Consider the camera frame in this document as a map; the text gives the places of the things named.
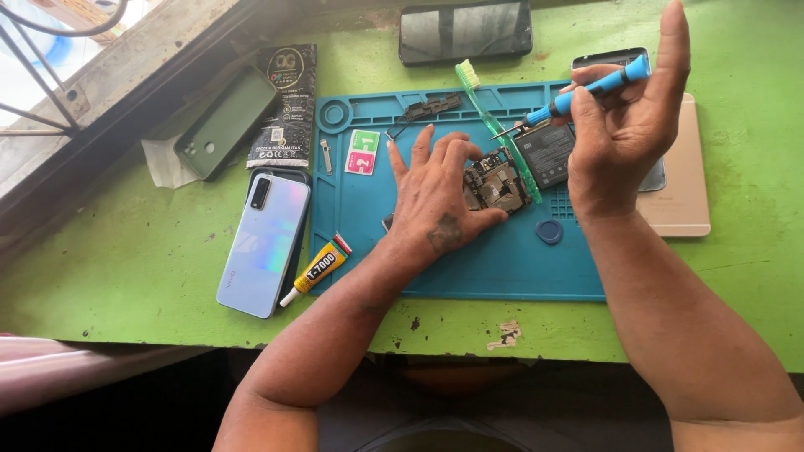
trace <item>precision screwdriver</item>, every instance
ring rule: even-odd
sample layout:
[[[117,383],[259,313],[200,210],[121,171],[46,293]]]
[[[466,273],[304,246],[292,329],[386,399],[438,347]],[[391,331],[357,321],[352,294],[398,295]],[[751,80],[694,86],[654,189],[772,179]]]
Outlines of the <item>precision screwdriver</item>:
[[[605,94],[615,88],[619,88],[631,81],[645,79],[648,76],[650,76],[650,65],[648,65],[645,57],[640,55],[637,59],[632,61],[631,64],[628,64],[624,68],[614,71],[602,79],[587,85],[586,88],[590,93],[592,93],[593,96],[598,97],[601,94]],[[491,137],[489,141],[523,127],[533,127],[534,125],[537,125],[541,121],[544,121],[550,117],[561,117],[569,113],[571,105],[572,91],[565,92],[564,94],[556,96],[556,98],[550,101],[547,106],[542,107],[533,113],[526,114],[522,118],[522,125],[515,125],[505,132],[496,134]]]

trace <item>paint chip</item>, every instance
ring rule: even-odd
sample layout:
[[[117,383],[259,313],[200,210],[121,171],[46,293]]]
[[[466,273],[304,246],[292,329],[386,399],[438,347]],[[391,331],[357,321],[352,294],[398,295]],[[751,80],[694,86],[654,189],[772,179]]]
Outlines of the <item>paint chip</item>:
[[[494,350],[497,347],[513,347],[516,345],[516,338],[522,335],[522,330],[519,329],[519,323],[516,320],[500,323],[499,327],[502,330],[500,340],[489,342],[486,350]]]

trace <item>metal window bar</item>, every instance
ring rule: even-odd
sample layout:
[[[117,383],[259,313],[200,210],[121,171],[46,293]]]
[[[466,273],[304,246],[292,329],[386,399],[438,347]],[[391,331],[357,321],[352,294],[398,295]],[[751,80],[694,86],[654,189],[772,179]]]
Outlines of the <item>metal window bar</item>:
[[[126,7],[127,3],[128,3],[128,0],[121,0],[120,4],[117,5],[117,11],[115,11],[115,14],[113,14],[113,16],[105,24],[102,24],[102,25],[100,25],[98,27],[94,27],[94,28],[86,30],[86,31],[72,31],[72,32],[65,32],[65,33],[58,33],[58,34],[62,35],[62,34],[69,33],[71,35],[95,35],[95,34],[103,33],[105,31],[103,29],[110,29],[110,28],[114,27],[120,21],[121,16],[125,12],[125,7]],[[3,6],[4,7],[3,9],[7,8],[6,4],[2,0],[0,0],[0,6]],[[34,44],[34,41],[31,39],[31,37],[23,29],[23,26],[18,23],[17,18],[12,17],[12,14],[10,14],[10,13],[6,14],[6,17],[10,20],[10,22],[14,26],[14,28],[17,29],[17,32],[19,33],[19,35],[22,36],[23,41],[25,41],[25,44],[27,44],[27,46],[31,49],[31,51],[34,52],[34,55],[36,55],[36,58],[38,58],[39,62],[42,63],[42,65],[45,67],[45,70],[47,70],[47,73],[50,74],[50,76],[53,78],[55,83],[59,86],[59,89],[61,89],[62,92],[67,92],[67,87],[64,86],[64,82],[59,78],[59,75],[55,73],[55,70],[53,69],[53,67],[50,65],[50,63],[47,62],[47,58],[45,58],[45,55],[43,55],[42,52],[39,51],[39,49]],[[49,32],[51,34],[56,34],[57,33],[57,31],[49,31],[49,30],[44,30],[44,29],[42,29],[41,31],[45,32],[45,33]],[[2,102],[0,102],[0,109],[2,109],[2,110],[6,110],[7,112],[17,114],[20,117],[25,117],[25,118],[30,119],[32,121],[37,121],[37,122],[40,122],[42,124],[49,125],[51,127],[56,128],[55,130],[53,130],[53,129],[50,129],[50,130],[48,130],[48,129],[33,129],[33,130],[0,129],[0,137],[43,137],[43,136],[59,136],[59,135],[66,135],[68,137],[72,137],[77,132],[79,132],[81,130],[81,126],[78,124],[78,121],[76,121],[76,119],[70,114],[69,110],[67,110],[67,107],[65,107],[64,104],[59,100],[59,98],[56,96],[56,94],[53,92],[53,90],[50,89],[49,86],[47,86],[47,82],[45,81],[45,79],[42,78],[42,76],[39,74],[39,72],[36,70],[36,68],[34,68],[34,65],[30,61],[28,61],[28,58],[25,56],[23,51],[19,48],[17,43],[15,43],[14,40],[11,38],[11,35],[9,35],[8,31],[2,26],[0,26],[0,39],[2,39],[2,41],[8,46],[8,48],[11,50],[11,53],[13,53],[14,56],[17,57],[17,60],[19,60],[19,62],[28,71],[28,73],[31,74],[31,77],[34,78],[34,80],[39,85],[39,87],[45,92],[45,95],[47,95],[47,97],[51,100],[51,102],[53,102],[55,107],[59,110],[59,112],[62,114],[62,116],[64,116],[64,119],[66,119],[67,123],[68,123],[68,125],[61,124],[59,122],[47,119],[45,117],[41,117],[41,116],[39,116],[37,114],[33,114],[33,113],[30,113],[30,112],[27,112],[27,111],[24,111],[24,110],[21,110],[21,109],[16,109],[15,107],[12,107],[11,105],[3,104]]]

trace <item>green toothbrush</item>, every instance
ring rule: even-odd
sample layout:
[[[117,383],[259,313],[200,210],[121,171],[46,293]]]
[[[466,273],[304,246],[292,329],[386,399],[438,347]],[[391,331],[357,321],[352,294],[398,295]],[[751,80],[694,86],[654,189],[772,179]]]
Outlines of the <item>green toothbrush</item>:
[[[514,140],[504,133],[505,127],[503,127],[503,125],[497,121],[497,118],[494,117],[494,115],[489,113],[489,110],[480,104],[480,100],[478,100],[478,97],[474,94],[474,90],[480,88],[480,78],[474,73],[472,63],[470,63],[469,60],[464,60],[463,63],[456,64],[455,72],[457,73],[457,78],[461,79],[463,90],[466,91],[466,95],[469,96],[469,100],[472,101],[472,105],[474,105],[474,108],[478,111],[478,113],[480,113],[480,119],[486,123],[486,127],[491,130],[492,134],[499,135],[497,136],[497,139],[502,143],[502,145],[511,150],[511,155],[514,156],[514,161],[516,162],[516,166],[519,168],[519,174],[522,175],[522,179],[525,182],[527,192],[533,198],[533,202],[540,204],[542,202],[542,195],[539,193],[539,188],[536,186],[536,181],[533,179],[533,174],[531,174],[531,170],[527,167],[525,159],[516,148]]]

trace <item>phone camera module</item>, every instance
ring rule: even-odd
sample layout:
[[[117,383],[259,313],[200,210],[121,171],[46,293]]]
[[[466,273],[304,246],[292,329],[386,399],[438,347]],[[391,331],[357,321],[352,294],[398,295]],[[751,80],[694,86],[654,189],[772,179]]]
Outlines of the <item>phone camera module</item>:
[[[270,180],[266,178],[258,179],[256,181],[256,188],[254,189],[254,196],[251,200],[251,207],[255,210],[262,210],[265,206],[265,198],[268,197],[268,187]]]

